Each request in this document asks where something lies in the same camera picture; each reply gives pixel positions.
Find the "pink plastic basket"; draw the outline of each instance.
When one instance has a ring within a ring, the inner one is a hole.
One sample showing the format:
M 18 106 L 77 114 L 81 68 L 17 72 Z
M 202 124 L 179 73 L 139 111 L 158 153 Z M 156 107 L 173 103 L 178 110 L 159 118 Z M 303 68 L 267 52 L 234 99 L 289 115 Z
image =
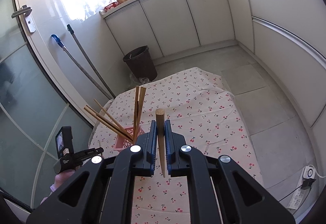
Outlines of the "pink plastic basket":
M 124 129 L 131 135 L 134 132 L 134 127 L 133 126 L 132 127 L 124 127 Z M 139 125 L 137 137 L 139 135 L 144 134 L 144 133 L 145 132 L 141 128 L 141 125 Z M 121 152 L 122 150 L 124 150 L 125 148 L 128 148 L 130 146 L 132 146 L 132 143 L 130 143 L 128 140 L 124 139 L 123 137 L 121 137 L 119 135 L 116 137 L 114 150 L 117 150 L 118 152 Z

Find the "tiled floor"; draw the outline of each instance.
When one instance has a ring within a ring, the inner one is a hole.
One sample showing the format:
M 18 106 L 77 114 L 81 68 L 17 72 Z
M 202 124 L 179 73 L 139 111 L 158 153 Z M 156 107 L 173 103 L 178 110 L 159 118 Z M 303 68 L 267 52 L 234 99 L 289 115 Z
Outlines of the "tiled floor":
M 225 88 L 236 98 L 247 124 L 265 188 L 281 199 L 296 188 L 302 168 L 316 166 L 311 142 L 294 107 L 273 78 L 241 47 L 230 46 L 156 66 L 162 79 L 176 72 L 199 67 L 220 75 Z M 315 182 L 295 217 L 318 196 Z M 291 195 L 281 201 L 286 206 Z

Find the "white wall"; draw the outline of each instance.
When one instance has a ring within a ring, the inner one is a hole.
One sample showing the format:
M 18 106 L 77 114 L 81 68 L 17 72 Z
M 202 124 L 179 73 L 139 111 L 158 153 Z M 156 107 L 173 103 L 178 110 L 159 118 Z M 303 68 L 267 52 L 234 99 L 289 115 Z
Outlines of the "white wall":
M 51 34 L 58 35 L 77 61 L 104 87 L 67 31 L 66 26 L 70 24 L 91 61 L 112 91 L 116 95 L 124 92 L 129 84 L 129 69 L 122 61 L 123 54 L 117 42 L 98 13 L 107 3 L 107 0 L 18 0 L 19 6 L 26 4 L 33 9 L 32 16 L 38 29 L 37 33 L 42 38 L 41 43 L 37 42 L 35 37 L 35 45 L 39 47 L 46 45 L 78 93 L 94 107 L 96 106 L 93 98 L 102 104 L 105 104 L 108 99 L 69 59 L 51 38 Z

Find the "cherry print tablecloth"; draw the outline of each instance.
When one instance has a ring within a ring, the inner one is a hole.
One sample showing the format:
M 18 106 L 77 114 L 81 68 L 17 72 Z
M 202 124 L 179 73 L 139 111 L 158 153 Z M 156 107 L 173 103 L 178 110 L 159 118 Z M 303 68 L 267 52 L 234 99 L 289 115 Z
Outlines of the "cherry print tablecloth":
M 142 129 L 147 132 L 155 110 L 163 108 L 172 131 L 182 134 L 187 144 L 205 155 L 229 155 L 263 185 L 260 169 L 249 140 L 246 126 L 233 102 L 233 95 L 223 90 L 220 76 L 191 68 L 162 80 L 145 84 L 146 96 L 141 115 Z M 123 126 L 133 124 L 135 89 L 108 102 L 108 112 Z M 114 151 L 116 134 L 99 124 L 90 147 L 104 148 L 104 157 Z M 131 223 L 190 223 L 186 177 L 163 178 L 157 152 L 155 174 L 136 177 Z

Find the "white cable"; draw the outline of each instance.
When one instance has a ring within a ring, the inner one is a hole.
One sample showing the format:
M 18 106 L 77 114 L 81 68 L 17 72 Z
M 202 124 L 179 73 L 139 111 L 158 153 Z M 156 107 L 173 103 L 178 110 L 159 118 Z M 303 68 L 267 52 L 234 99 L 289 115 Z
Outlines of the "white cable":
M 320 178 L 326 178 L 326 176 L 320 176 L 320 174 L 317 172 L 317 169 L 315 168 L 315 166 L 313 166 L 312 164 L 308 165 L 309 167 L 312 167 L 316 170 L 316 174 L 320 177 Z

